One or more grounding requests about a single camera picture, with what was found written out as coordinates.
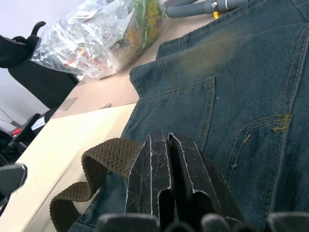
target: back pocket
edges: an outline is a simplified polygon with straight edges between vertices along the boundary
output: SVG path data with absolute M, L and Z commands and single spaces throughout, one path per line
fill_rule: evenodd
M 260 228 L 275 202 L 286 145 L 283 137 L 291 119 L 290 114 L 275 115 L 244 126 L 226 165 L 225 179 L 243 215 Z
M 162 130 L 190 136 L 203 150 L 211 121 L 215 78 L 161 94 L 141 98 L 124 130 L 123 137 L 144 141 L 147 134 Z

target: gray hose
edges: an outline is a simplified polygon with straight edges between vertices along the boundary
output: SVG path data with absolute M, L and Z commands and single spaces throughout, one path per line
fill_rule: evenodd
M 166 14 L 170 18 L 212 14 L 212 0 L 206 0 L 198 3 L 194 3 L 197 0 L 180 0 L 175 4 L 171 4 L 172 1 L 175 2 L 174 0 L 168 0 L 166 2 Z M 217 6 L 219 12 L 223 12 L 240 7 L 248 1 L 249 0 L 217 0 Z

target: beige table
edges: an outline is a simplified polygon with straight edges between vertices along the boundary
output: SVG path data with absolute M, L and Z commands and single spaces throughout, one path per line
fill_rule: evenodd
M 170 19 L 161 38 L 133 65 L 155 59 L 163 41 L 197 29 L 211 15 Z M 70 184 L 83 180 L 81 155 L 87 149 L 122 133 L 138 96 L 126 71 L 77 86 L 54 119 L 43 128 L 18 160 L 28 167 L 25 185 L 15 192 L 0 217 L 1 232 L 54 232 L 49 217 L 51 199 Z M 101 109 L 111 103 L 113 108 Z M 86 205 L 78 206 L 80 211 Z

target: plastic bag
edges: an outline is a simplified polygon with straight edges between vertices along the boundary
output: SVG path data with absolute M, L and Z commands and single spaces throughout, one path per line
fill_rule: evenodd
M 76 75 L 110 76 L 156 40 L 164 15 L 161 0 L 86 0 L 43 32 L 31 60 Z

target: blue denim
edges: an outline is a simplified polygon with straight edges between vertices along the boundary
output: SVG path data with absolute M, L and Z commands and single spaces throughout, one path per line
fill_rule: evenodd
M 308 0 L 254 0 L 163 43 L 130 73 L 140 99 L 122 137 L 192 137 L 258 228 L 271 212 L 309 211 L 308 21 Z
M 95 232 L 98 217 L 106 213 L 124 213 L 127 181 L 120 175 L 109 172 L 99 193 L 85 213 L 71 226 L 69 232 Z

